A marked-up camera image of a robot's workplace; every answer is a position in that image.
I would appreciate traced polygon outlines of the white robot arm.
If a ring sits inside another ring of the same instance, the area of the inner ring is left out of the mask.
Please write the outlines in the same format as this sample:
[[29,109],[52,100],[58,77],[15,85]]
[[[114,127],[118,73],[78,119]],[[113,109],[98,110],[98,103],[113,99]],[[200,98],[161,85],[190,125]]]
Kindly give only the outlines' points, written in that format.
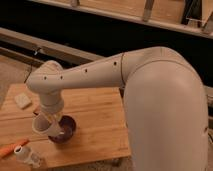
[[171,48],[123,52],[70,69],[47,61],[26,85],[47,114],[63,109],[64,89],[122,87],[134,171],[207,171],[206,91]]

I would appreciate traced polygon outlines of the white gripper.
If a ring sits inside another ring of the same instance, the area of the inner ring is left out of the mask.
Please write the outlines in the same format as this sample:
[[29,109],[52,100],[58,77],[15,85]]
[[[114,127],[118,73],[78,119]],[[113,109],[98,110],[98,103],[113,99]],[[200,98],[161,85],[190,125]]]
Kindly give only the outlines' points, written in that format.
[[60,112],[64,107],[64,101],[62,98],[40,99],[40,107],[43,113],[53,115],[54,121],[59,122],[62,119],[62,113]]

